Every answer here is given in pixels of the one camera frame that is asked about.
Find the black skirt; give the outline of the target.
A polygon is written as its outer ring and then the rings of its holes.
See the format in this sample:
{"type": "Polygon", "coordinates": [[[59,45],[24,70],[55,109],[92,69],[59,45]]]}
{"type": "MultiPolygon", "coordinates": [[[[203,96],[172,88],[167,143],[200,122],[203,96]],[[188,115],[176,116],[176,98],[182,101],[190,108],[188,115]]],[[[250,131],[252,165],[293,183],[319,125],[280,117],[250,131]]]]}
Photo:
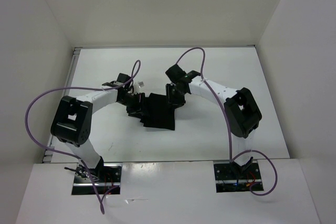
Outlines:
{"type": "Polygon", "coordinates": [[[150,93],[144,102],[147,115],[140,119],[144,127],[175,130],[174,109],[168,104],[165,95],[150,93]]]}

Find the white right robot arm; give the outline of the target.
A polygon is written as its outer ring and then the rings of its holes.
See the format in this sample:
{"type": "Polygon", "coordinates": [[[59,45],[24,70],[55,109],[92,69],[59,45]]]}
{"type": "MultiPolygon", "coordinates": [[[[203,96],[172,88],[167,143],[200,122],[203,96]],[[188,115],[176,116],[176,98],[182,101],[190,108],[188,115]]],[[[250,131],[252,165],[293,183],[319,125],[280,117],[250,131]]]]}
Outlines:
{"type": "Polygon", "coordinates": [[[179,108],[185,104],[185,95],[191,94],[219,105],[228,126],[230,172],[235,178],[243,178],[253,161],[246,152],[253,148],[255,131],[262,119],[251,91],[223,86],[195,70],[187,73],[177,64],[165,74],[171,81],[166,85],[169,104],[179,108]]]}

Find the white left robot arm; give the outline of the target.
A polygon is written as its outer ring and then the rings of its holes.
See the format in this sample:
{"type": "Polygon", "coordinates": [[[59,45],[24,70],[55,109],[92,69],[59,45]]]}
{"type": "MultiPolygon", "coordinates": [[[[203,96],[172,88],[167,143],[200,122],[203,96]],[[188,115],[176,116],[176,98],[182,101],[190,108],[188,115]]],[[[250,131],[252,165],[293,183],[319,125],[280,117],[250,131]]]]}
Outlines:
{"type": "Polygon", "coordinates": [[[51,125],[51,134],[78,157],[79,167],[75,172],[93,182],[102,180],[107,170],[89,140],[92,116],[113,103],[124,105],[131,117],[141,119],[148,114],[144,108],[145,94],[134,87],[129,75],[120,73],[117,80],[103,83],[101,90],[79,97],[62,97],[51,125]]]}

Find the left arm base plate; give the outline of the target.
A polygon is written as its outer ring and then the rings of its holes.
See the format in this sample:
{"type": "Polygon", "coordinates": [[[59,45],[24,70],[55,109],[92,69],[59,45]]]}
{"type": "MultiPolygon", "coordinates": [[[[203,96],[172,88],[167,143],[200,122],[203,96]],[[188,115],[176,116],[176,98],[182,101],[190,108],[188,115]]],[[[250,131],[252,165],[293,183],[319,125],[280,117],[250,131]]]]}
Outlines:
{"type": "MultiPolygon", "coordinates": [[[[80,165],[76,167],[76,171],[79,174],[76,172],[74,175],[71,194],[75,196],[94,195],[95,191],[87,171],[80,165]]],[[[105,193],[108,195],[118,195],[121,189],[121,174],[121,163],[105,163],[103,173],[99,178],[92,175],[98,194],[100,196],[103,196],[105,193]]]]}

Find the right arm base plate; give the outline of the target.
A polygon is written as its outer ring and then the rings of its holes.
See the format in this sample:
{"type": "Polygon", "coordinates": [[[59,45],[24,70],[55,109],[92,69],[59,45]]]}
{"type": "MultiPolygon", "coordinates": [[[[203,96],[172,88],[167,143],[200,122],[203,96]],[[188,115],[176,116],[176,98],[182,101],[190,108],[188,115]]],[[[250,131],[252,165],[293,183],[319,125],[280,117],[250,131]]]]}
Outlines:
{"type": "Polygon", "coordinates": [[[241,175],[232,171],[229,162],[214,163],[214,176],[217,193],[263,191],[261,173],[257,162],[253,162],[241,175]]]}

